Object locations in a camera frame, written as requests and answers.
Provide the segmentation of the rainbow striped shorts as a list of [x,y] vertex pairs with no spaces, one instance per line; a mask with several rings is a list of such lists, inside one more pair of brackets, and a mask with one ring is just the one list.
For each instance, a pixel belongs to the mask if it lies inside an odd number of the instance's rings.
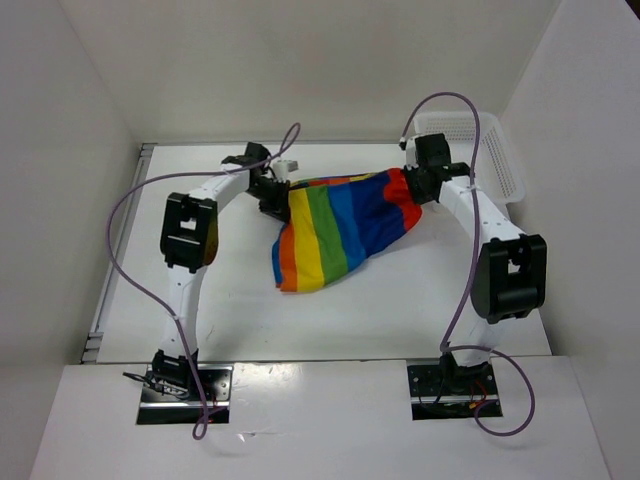
[[276,286],[322,289],[352,273],[421,219],[401,168],[302,180],[288,192],[290,218],[272,247]]

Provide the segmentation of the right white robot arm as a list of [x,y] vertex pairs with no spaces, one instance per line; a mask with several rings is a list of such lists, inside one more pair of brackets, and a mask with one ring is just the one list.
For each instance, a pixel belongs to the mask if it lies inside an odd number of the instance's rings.
[[460,305],[441,341],[438,378],[460,393],[488,368],[507,328],[545,300],[547,243],[514,225],[475,183],[473,164],[452,161],[442,133],[401,139],[412,199],[436,202],[472,240],[472,264]]

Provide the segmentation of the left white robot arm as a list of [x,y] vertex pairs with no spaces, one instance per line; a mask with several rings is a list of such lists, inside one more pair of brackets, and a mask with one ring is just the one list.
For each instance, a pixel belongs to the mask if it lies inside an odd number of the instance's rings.
[[200,385],[196,323],[204,275],[218,252],[219,214],[247,193],[263,213],[286,220],[289,174],[297,169],[295,161],[273,161],[266,147],[250,142],[243,154],[223,160],[219,175],[187,193],[168,196],[160,251],[169,274],[170,325],[153,357],[149,380],[164,385],[175,398],[191,398]]

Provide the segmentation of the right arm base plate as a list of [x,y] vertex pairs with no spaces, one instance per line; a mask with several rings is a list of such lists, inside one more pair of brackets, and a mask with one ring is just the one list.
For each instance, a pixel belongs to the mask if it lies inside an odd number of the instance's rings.
[[437,359],[408,361],[406,365],[412,418],[445,420],[502,417],[492,366],[452,367]]

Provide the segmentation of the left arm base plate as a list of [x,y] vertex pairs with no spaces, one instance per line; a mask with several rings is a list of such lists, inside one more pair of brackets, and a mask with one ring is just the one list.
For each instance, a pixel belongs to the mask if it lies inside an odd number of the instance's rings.
[[[230,415],[234,367],[231,364],[199,364],[199,377],[209,409],[209,424],[227,424]],[[137,425],[194,424],[202,415],[202,402],[195,386],[180,387],[153,377],[128,374],[142,384]]]

